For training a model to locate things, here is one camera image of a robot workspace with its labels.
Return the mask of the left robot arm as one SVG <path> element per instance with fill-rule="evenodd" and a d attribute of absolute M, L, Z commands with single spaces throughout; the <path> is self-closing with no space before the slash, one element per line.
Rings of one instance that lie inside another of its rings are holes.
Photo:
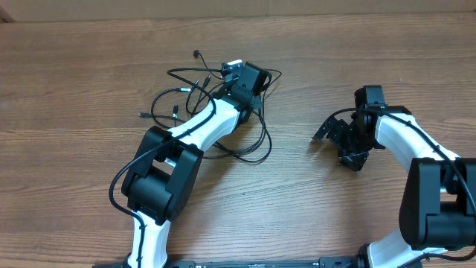
<path fill-rule="evenodd" d="M 268 69 L 235 60 L 218 72 L 224 82 L 205 94 L 207 106 L 177 127 L 148 129 L 120 172 L 125 212 L 135 224 L 125 267 L 165 266 L 170 225 L 187 204 L 204 153 L 263 108 L 261 93 L 272 82 Z"/>

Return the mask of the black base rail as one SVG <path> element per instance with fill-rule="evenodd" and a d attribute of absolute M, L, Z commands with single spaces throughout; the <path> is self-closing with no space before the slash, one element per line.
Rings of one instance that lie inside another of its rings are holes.
<path fill-rule="evenodd" d="M 365 268 L 363 257 L 321 257 L 316 261 L 168 261 L 164 268 Z"/>

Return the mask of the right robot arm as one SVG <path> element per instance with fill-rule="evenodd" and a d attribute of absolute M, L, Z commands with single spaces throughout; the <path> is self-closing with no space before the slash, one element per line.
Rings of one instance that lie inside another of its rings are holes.
<path fill-rule="evenodd" d="M 406 170 L 399 226 L 365 244 L 354 257 L 322 257 L 320 267 L 421 267 L 439 258 L 464 262 L 475 246 L 475 159 L 462 158 L 437 143 L 404 106 L 385 103 L 383 88 L 363 86 L 354 93 L 351 122 L 331 114 L 314 135 L 338 149 L 340 165 L 360 171 L 372 149 L 387 149 Z"/>

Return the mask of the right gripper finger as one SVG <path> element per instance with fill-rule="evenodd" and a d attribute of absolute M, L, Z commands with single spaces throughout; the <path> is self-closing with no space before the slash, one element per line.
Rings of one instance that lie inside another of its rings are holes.
<path fill-rule="evenodd" d="M 319 127 L 316 134 L 313 135 L 312 139 L 314 141 L 322 140 L 330 130 L 337 124 L 338 120 L 336 118 L 328 118 L 322 125 Z"/>
<path fill-rule="evenodd" d="M 350 154 L 339 153 L 339 164 L 346 168 L 349 168 L 350 170 L 358 172 L 363 168 L 368 156 L 368 152 Z"/>

